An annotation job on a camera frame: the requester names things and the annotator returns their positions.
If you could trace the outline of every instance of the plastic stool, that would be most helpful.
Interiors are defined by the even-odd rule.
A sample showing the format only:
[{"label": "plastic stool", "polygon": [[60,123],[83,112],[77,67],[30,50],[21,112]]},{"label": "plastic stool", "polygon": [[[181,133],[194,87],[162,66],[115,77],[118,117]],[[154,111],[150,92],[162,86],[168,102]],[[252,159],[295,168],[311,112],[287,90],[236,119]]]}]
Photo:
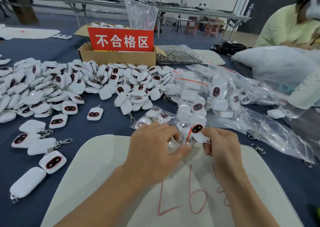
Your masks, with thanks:
[{"label": "plastic stool", "polygon": [[184,34],[187,34],[189,30],[193,30],[193,35],[197,34],[197,30],[198,30],[198,17],[196,16],[190,16],[188,18],[189,20],[194,20],[194,27],[190,27],[190,22],[186,23],[186,27],[184,29]]},{"label": "plastic stool", "polygon": [[[215,23],[220,23],[220,19],[216,18],[216,19],[209,19],[209,22],[215,22]],[[216,37],[218,36],[219,33],[219,25],[206,25],[205,31],[204,31],[205,35],[207,35],[207,37],[210,37],[210,35],[215,35]]]}]

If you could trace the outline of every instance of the black tripod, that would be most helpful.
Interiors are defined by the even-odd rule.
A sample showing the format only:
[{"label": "black tripod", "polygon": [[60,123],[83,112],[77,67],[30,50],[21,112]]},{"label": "black tripod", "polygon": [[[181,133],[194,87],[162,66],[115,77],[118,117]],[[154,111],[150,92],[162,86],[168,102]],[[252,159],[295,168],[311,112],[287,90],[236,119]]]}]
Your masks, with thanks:
[{"label": "black tripod", "polygon": [[181,21],[180,20],[176,20],[171,32],[173,32],[173,29],[174,29],[174,31],[177,31],[177,34],[178,34],[179,27],[180,27],[180,33],[181,33]]}]

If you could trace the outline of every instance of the blue tablecloth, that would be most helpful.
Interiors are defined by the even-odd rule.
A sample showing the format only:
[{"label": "blue tablecloth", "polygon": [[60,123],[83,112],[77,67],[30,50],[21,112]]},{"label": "blue tablecloth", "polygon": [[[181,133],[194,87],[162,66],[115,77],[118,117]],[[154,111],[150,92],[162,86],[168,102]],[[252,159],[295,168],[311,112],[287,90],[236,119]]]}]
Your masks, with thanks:
[{"label": "blue tablecloth", "polygon": [[[12,59],[14,62],[33,57],[41,61],[67,63],[79,58],[77,48],[87,40],[87,38],[79,36],[73,36],[71,40],[54,38],[13,39],[0,43],[0,54],[5,58]],[[196,47],[187,45],[196,49],[202,47],[201,45]],[[226,67],[236,69],[227,58],[224,57],[224,59]],[[97,95],[84,96],[85,104],[79,106],[78,114],[69,116],[66,126],[55,129],[51,135],[57,140],[73,139],[71,144],[66,144],[59,148],[59,151],[67,158],[66,165],[56,173],[47,175],[33,192],[15,204],[11,203],[9,198],[10,186],[27,170],[39,166],[39,160],[43,156],[29,156],[26,149],[11,147],[14,138],[20,134],[19,126],[34,117],[23,118],[18,116],[11,122],[0,124],[0,147],[2,153],[0,161],[1,226],[40,226],[50,201],[78,149],[87,140],[95,136],[104,134],[130,136],[132,134],[133,129],[130,128],[129,116],[122,115],[120,108],[115,108],[113,105],[115,97],[113,95],[111,99],[101,101]],[[86,119],[87,112],[89,112],[90,108],[100,103],[102,103],[104,109],[102,119],[88,121]],[[161,98],[155,101],[154,104],[172,113],[176,112],[174,109],[176,104],[171,101],[164,101]],[[249,108],[260,113],[264,113],[267,110],[265,107],[256,105],[250,105]],[[144,113],[145,111],[141,110],[134,112],[133,115],[139,118]],[[48,124],[50,117],[40,120]],[[320,191],[318,190],[320,186],[320,164],[317,162],[313,168],[308,168],[303,161],[282,154],[263,142],[251,140],[241,133],[238,133],[238,136],[240,143],[246,145],[255,143],[265,150],[266,154],[262,155],[262,158],[281,184],[304,226],[316,227],[317,219],[314,215],[313,206],[320,205]]]}]

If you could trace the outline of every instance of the light green shirt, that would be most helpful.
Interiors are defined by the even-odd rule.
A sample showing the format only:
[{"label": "light green shirt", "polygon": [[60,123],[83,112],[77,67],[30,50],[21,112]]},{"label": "light green shirt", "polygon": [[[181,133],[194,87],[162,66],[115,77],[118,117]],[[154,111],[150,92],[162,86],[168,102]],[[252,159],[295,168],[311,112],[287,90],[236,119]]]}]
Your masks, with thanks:
[{"label": "light green shirt", "polygon": [[280,8],[267,20],[255,47],[277,46],[285,41],[308,43],[320,22],[307,20],[297,24],[296,5]]}]

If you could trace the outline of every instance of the red handwriting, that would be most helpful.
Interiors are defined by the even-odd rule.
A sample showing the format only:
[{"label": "red handwriting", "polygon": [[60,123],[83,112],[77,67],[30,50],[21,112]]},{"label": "red handwriting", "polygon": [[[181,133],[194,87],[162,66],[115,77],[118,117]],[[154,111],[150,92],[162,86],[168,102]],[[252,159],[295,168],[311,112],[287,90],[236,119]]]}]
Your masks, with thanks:
[{"label": "red handwriting", "polygon": [[[203,192],[204,195],[205,195],[205,201],[201,207],[201,209],[198,211],[198,212],[194,212],[193,209],[192,209],[192,204],[191,204],[191,197],[192,195],[196,194],[196,193],[199,193],[199,192]],[[190,210],[191,210],[191,213],[193,213],[194,215],[197,215],[199,213],[202,212],[202,210],[204,209],[205,207],[205,204],[208,200],[208,193],[205,191],[205,190],[195,190],[191,193],[191,164],[190,164],[190,172],[189,172],[189,206],[190,206]]]},{"label": "red handwriting", "polygon": [[[214,163],[212,164],[212,166],[213,166],[214,175],[217,177],[217,175],[216,175],[216,170],[215,170],[215,168],[214,168]],[[226,191],[223,189],[222,186],[220,186],[220,187],[217,189],[217,193],[225,193],[225,192],[226,192]],[[227,198],[226,196],[225,196],[225,198],[224,198],[223,205],[226,206],[226,207],[230,207],[230,205],[229,205],[229,200],[228,200],[228,198]]]},{"label": "red handwriting", "polygon": [[168,210],[166,210],[166,211],[160,212],[161,199],[162,199],[162,190],[163,190],[163,181],[161,182],[160,199],[159,199],[159,204],[158,204],[158,216],[162,216],[162,215],[170,212],[171,210],[180,208],[180,206],[176,206],[176,207],[170,208],[170,209],[168,209]]}]

